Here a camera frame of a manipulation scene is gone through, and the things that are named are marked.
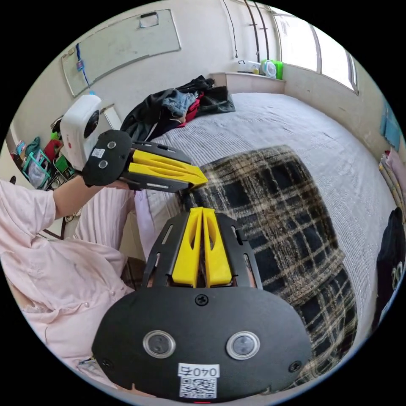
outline gray bedsheet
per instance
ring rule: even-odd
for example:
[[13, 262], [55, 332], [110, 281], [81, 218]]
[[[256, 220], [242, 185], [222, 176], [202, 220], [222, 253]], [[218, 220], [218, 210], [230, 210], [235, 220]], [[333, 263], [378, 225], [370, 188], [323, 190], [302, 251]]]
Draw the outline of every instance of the gray bedsheet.
[[[373, 311], [382, 234], [395, 208], [378, 163], [345, 128], [297, 99], [240, 93], [233, 100], [236, 112], [197, 118], [154, 142], [182, 149], [199, 166], [255, 148], [290, 146], [307, 166], [330, 213], [346, 255], [362, 333]], [[168, 193], [147, 191], [146, 196], [158, 233], [178, 206]]]

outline pink pajamas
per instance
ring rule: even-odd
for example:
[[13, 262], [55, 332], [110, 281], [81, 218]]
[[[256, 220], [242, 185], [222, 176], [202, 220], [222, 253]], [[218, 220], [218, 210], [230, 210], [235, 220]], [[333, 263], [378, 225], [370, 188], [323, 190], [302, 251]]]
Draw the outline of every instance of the pink pajamas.
[[82, 209], [75, 235], [48, 241], [37, 233], [55, 219], [52, 192], [0, 181], [0, 260], [12, 285], [35, 308], [24, 315], [63, 362], [114, 386], [94, 365], [91, 345], [103, 315], [132, 291], [122, 281], [118, 249], [131, 191], [105, 188]]

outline white camera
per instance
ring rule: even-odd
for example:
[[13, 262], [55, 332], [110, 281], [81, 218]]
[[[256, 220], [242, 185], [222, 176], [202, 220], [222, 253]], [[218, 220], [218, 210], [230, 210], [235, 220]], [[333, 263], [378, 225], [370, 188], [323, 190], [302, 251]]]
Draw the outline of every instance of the white camera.
[[77, 171], [82, 171], [97, 143], [100, 130], [100, 108], [102, 100], [93, 95], [81, 96], [60, 121], [63, 154]]

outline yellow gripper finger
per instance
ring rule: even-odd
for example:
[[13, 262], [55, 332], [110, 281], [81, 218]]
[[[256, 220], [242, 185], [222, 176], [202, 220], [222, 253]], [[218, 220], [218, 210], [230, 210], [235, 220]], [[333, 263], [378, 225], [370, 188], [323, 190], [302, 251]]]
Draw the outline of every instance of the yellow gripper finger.
[[202, 235], [203, 208], [190, 209], [178, 257], [172, 272], [172, 280], [179, 285], [196, 287], [198, 281], [200, 241]]
[[203, 209], [203, 235], [207, 286], [210, 288], [230, 284], [231, 270], [214, 209]]
[[176, 159], [136, 150], [132, 160], [128, 168], [129, 172], [183, 181], [191, 183], [193, 187], [207, 183], [207, 178], [199, 167]]

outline qr code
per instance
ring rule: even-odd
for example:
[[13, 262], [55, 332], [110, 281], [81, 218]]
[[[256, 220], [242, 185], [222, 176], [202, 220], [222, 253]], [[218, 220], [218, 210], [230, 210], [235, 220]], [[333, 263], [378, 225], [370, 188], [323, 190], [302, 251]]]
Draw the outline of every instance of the qr code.
[[181, 398], [215, 399], [217, 397], [216, 378], [181, 378]]
[[95, 148], [93, 149], [92, 156], [95, 156], [96, 158], [102, 158], [105, 149], [100, 149], [100, 148]]

